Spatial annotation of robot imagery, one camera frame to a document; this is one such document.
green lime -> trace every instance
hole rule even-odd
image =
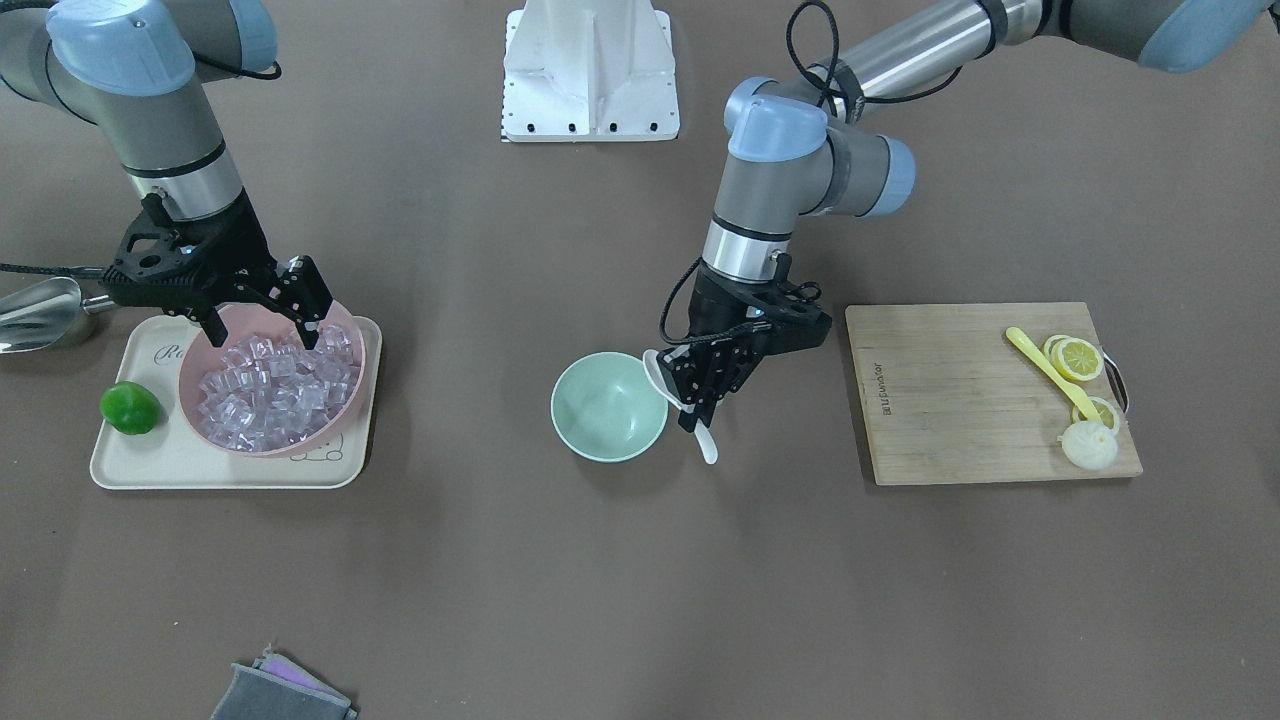
[[[104,420],[127,436],[150,433],[164,416],[156,396],[129,380],[106,388],[97,409],[102,413]]]

wooden cutting board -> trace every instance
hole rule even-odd
[[[1037,346],[1070,334],[1102,347],[1083,302],[854,305],[845,311],[876,484],[1007,483],[1133,478],[1129,428],[1116,462],[1097,473],[1068,461],[1065,395],[1006,338]],[[1084,389],[1119,407],[1103,373]]]

white spoon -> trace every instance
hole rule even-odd
[[[653,386],[659,395],[667,398],[667,402],[672,404],[676,410],[681,413],[692,413],[692,405],[685,405],[671,391],[667,389],[667,383],[662,378],[662,368],[658,366],[658,351],[645,350],[644,355],[640,356],[644,360],[644,372],[649,375],[649,384]],[[712,438],[712,430],[699,419],[698,424],[694,425],[694,438],[698,439],[698,447],[703,451],[703,460],[708,465],[714,465],[719,460],[719,450],[716,447],[716,441]]]

white plastic base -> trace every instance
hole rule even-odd
[[[649,0],[529,0],[507,17],[503,67],[503,141],[680,133],[671,18]]]
[[[102,423],[90,475],[106,489],[333,489],[365,468],[383,332],[356,318],[365,336],[369,389],[360,414],[332,442],[293,457],[244,457],[221,452],[196,436],[178,407],[182,348],[200,328],[183,318],[147,318],[129,334],[116,380],[146,386],[165,407],[165,421],[143,436]]]

towel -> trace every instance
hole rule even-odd
[[[210,720],[356,720],[356,710],[301,665],[268,650],[252,667],[232,665],[232,684]]]

